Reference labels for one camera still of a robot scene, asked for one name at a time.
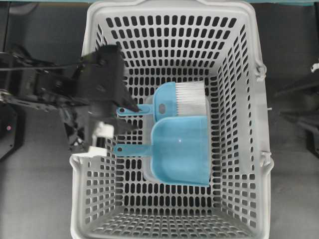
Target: blue dustpan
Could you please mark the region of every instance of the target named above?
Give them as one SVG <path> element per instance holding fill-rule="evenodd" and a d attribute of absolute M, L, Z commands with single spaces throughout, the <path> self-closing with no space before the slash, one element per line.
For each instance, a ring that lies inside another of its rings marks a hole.
<path fill-rule="evenodd" d="M 118 144 L 117 156 L 151 156 L 151 170 L 166 184 L 209 185 L 210 158 L 206 116 L 168 117 L 151 132 L 151 145 Z"/>

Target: brush bristles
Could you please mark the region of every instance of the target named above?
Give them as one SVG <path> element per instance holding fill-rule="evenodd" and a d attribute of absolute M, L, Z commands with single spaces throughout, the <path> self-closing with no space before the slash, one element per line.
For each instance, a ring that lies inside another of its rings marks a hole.
<path fill-rule="evenodd" d="M 204 82 L 176 83 L 178 116 L 206 116 Z"/>

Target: gray table surface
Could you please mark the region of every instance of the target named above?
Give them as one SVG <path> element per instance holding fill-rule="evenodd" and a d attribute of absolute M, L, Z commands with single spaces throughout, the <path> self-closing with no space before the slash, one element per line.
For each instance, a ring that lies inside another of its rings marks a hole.
<path fill-rule="evenodd" d="M 40 59 L 57 63 L 81 54 L 85 3 L 40 3 L 29 13 L 12 3 L 5 47 L 24 45 Z M 276 89 L 309 74 L 319 57 L 314 7 L 254 5 L 264 63 L 272 171 L 271 239 L 317 239 L 319 159 L 307 150 L 307 133 L 279 111 L 314 109 L 314 96 L 274 98 Z M 23 146 L 0 162 L 0 238 L 68 239 L 72 168 L 57 113 L 25 111 Z"/>

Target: white plastic basket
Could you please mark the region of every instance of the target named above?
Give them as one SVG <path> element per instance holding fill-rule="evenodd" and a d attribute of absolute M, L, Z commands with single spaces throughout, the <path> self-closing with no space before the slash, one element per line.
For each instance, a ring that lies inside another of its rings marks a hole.
<path fill-rule="evenodd" d="M 87 15 L 83 54 L 121 47 L 125 82 L 139 104 L 169 81 L 203 79 L 210 100 L 212 175 L 207 188 L 143 178 L 142 157 L 72 156 L 75 239 L 269 237 L 270 157 L 266 67 L 253 8 L 204 0 L 104 1 Z"/>

